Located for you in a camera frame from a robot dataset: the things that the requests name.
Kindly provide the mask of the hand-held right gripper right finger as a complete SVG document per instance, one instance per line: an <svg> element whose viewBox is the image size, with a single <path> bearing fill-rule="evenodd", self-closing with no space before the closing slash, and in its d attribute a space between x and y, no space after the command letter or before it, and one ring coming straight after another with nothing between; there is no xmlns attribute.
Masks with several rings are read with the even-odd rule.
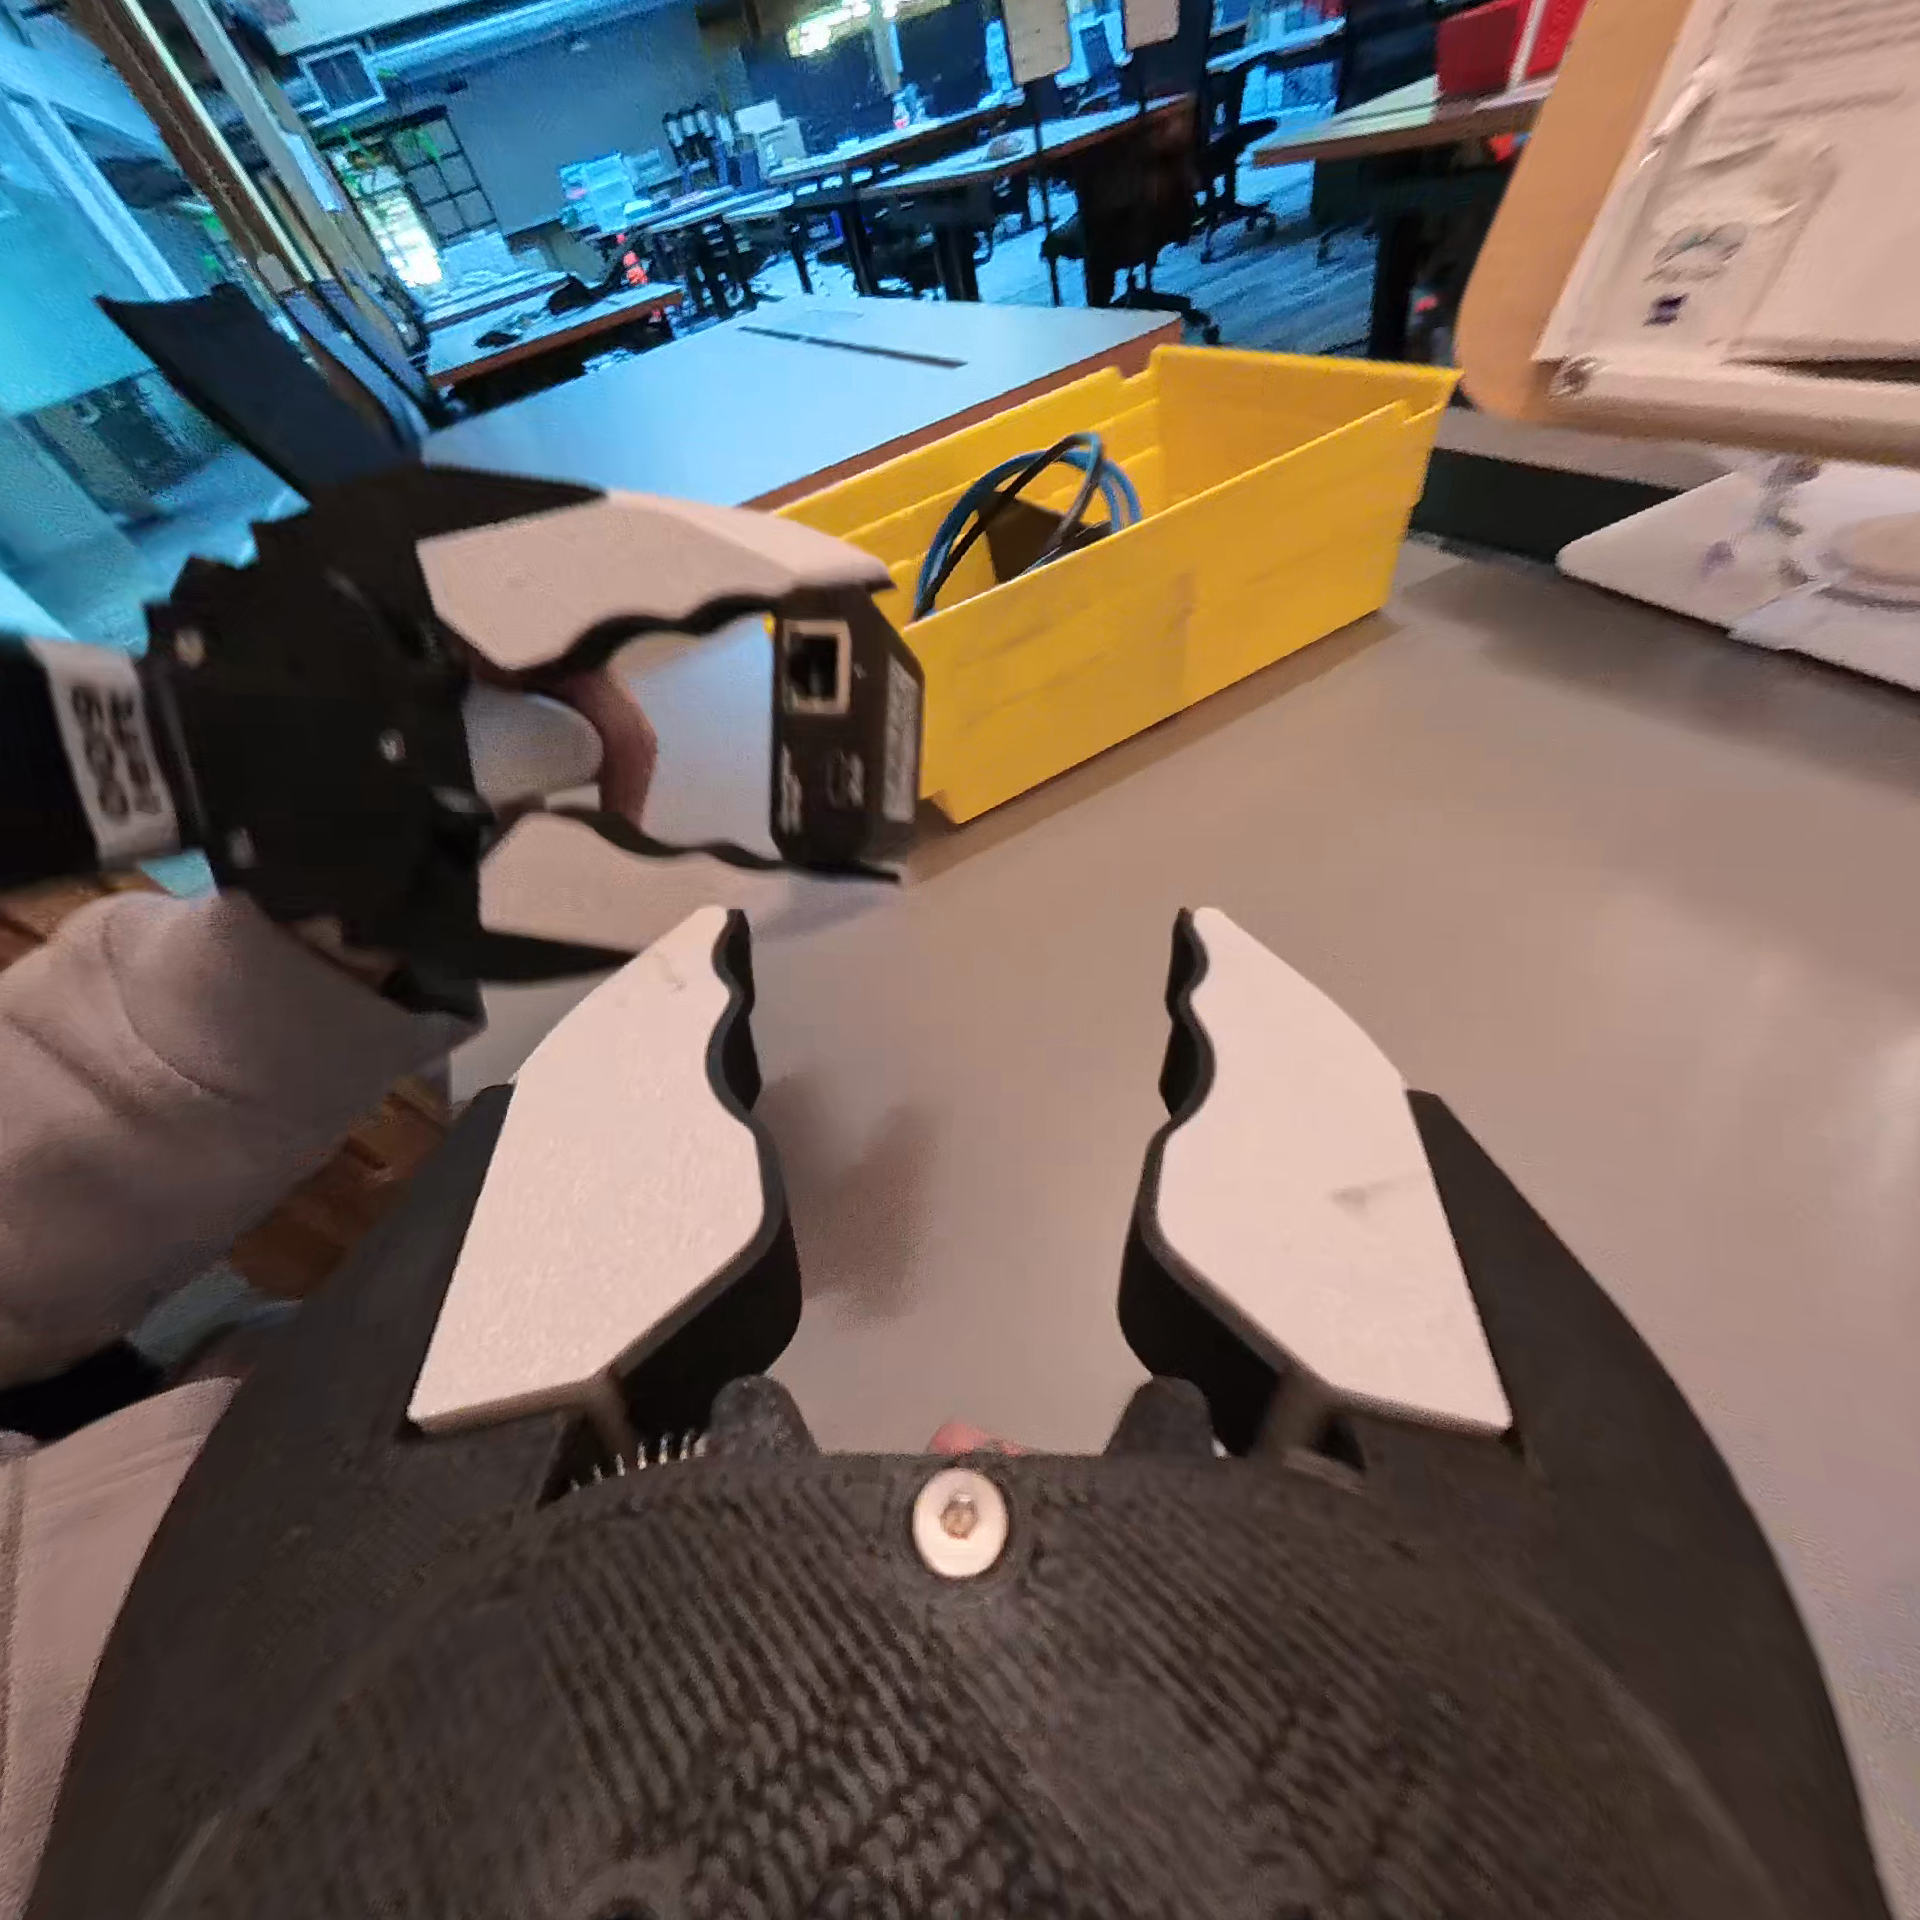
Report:
<svg viewBox="0 0 1920 1920"><path fill-rule="evenodd" d="M1163 1124L1124 1237L1124 1343L1215 1448L1360 1417L1499 1440L1514 1415L1403 1073L1220 910L1167 954Z"/></svg>

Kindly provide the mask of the person's grey hoodie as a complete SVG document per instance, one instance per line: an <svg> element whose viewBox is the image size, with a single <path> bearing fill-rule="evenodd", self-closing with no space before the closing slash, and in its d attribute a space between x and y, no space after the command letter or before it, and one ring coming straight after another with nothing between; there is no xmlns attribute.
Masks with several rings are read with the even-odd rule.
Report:
<svg viewBox="0 0 1920 1920"><path fill-rule="evenodd" d="M89 1685L136 1563L235 1378L3 1449L3 1914L28 1906Z"/></svg>

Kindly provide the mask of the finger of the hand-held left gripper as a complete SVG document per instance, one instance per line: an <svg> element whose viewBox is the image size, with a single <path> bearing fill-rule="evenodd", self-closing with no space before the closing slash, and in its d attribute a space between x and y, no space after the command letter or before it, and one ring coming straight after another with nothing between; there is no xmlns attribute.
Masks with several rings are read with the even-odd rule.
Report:
<svg viewBox="0 0 1920 1920"><path fill-rule="evenodd" d="M657 835L593 805L507 803L487 826L483 931L610 957L707 906L777 931L832 923L885 899L909 859L903 819L862 819L852 850L814 859L728 830Z"/></svg>
<svg viewBox="0 0 1920 1920"><path fill-rule="evenodd" d="M633 638L707 634L812 591L894 583L812 525L648 492L429 535L415 564L432 612L498 673L561 673Z"/></svg>

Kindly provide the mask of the person's left hand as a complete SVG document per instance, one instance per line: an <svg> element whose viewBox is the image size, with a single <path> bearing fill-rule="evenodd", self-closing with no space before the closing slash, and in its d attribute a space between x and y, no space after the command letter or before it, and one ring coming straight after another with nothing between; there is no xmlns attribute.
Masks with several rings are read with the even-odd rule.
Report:
<svg viewBox="0 0 1920 1920"><path fill-rule="evenodd" d="M635 689L611 664L573 673L551 689L596 737L596 799L629 828L644 828L644 805L657 774L657 732Z"/></svg>

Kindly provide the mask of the grey wood-edged table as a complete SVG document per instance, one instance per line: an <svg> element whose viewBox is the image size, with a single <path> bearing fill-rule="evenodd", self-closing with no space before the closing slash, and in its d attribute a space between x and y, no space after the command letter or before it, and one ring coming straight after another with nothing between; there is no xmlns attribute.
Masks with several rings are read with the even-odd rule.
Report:
<svg viewBox="0 0 1920 1920"><path fill-rule="evenodd" d="M1158 310L791 297L464 418L422 456L780 508L1180 337Z"/></svg>

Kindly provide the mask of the printed instruction sheet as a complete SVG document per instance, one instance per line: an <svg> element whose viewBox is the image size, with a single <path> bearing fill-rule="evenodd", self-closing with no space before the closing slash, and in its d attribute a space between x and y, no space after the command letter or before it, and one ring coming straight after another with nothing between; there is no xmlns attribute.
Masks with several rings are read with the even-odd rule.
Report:
<svg viewBox="0 0 1920 1920"><path fill-rule="evenodd" d="M1688 5L1534 357L1914 351L1918 5Z"/></svg>

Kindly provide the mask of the black bin divider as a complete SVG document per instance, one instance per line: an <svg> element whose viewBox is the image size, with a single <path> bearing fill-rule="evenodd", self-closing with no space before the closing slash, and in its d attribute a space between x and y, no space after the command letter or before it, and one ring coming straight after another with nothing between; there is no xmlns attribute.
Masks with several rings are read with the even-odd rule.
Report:
<svg viewBox="0 0 1920 1920"><path fill-rule="evenodd" d="M1067 510L1040 508L1027 497L1010 497L988 518L982 543L994 586L1014 583L1035 565L1058 560L1107 539L1113 522L1105 518L1074 521Z"/></svg>

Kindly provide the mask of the black office chair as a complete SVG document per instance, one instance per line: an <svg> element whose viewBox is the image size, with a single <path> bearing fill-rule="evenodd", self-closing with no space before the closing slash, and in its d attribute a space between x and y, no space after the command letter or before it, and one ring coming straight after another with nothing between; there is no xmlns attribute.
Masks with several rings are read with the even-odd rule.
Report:
<svg viewBox="0 0 1920 1920"><path fill-rule="evenodd" d="M300 497L419 461L414 440L363 416L235 286L93 304L189 409Z"/></svg>

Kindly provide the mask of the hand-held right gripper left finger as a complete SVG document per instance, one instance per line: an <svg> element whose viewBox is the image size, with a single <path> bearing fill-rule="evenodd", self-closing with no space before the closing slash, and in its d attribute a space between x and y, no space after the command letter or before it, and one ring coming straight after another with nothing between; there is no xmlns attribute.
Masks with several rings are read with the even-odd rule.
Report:
<svg viewBox="0 0 1920 1920"><path fill-rule="evenodd" d="M409 1421L567 1411L633 1426L633 1382L790 1238L754 1115L752 927L701 906L518 1067Z"/></svg>

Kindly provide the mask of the white stand base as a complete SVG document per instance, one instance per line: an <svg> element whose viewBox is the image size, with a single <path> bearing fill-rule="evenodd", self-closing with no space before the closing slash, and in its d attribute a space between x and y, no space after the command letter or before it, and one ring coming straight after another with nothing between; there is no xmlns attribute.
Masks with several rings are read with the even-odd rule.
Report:
<svg viewBox="0 0 1920 1920"><path fill-rule="evenodd" d="M1918 690L1918 475L1772 454L1570 541L1558 573Z"/></svg>

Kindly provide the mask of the instruction sheet on clipboard stand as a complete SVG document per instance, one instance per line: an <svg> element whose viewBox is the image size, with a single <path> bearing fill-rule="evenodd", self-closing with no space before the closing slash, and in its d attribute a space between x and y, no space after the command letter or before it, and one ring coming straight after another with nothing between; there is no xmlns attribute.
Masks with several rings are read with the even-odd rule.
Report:
<svg viewBox="0 0 1920 1920"><path fill-rule="evenodd" d="M1534 347L1643 126L1688 5L1586 5L1458 310L1468 398L1500 418L1914 466L1914 363L1812 367Z"/></svg>

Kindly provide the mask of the yellow storage bin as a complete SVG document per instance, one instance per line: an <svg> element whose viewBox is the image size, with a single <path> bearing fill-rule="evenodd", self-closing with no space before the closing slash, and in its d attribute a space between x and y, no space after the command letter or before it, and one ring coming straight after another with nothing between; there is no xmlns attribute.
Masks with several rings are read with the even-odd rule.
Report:
<svg viewBox="0 0 1920 1920"><path fill-rule="evenodd" d="M1452 367L1156 347L780 508L890 572L925 668L921 797L968 823L1378 612ZM994 586L964 559L921 623L937 521L997 461L1087 428L1143 518Z"/></svg>

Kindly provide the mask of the black network splitter box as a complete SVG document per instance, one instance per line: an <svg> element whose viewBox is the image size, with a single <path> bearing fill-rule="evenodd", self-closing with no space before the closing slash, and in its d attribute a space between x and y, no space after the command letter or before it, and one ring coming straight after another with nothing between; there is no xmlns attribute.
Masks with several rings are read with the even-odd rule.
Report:
<svg viewBox="0 0 1920 1920"><path fill-rule="evenodd" d="M799 870L894 880L917 830L925 671L862 590L772 617L770 835Z"/></svg>

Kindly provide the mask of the red storage bin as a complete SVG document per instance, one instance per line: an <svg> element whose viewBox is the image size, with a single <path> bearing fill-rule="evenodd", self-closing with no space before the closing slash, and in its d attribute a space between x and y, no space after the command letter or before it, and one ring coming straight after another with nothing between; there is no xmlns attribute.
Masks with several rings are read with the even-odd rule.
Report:
<svg viewBox="0 0 1920 1920"><path fill-rule="evenodd" d="M1549 79L1586 2L1441 5L1434 22L1434 94L1488 98Z"/></svg>

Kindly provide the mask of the person's left forearm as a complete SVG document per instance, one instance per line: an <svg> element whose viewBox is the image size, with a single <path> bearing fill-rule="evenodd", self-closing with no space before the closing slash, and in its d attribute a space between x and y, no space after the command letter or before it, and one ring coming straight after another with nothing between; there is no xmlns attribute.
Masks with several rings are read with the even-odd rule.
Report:
<svg viewBox="0 0 1920 1920"><path fill-rule="evenodd" d="M117 1343L483 1023L248 899L117 893L3 981L3 1378Z"/></svg>

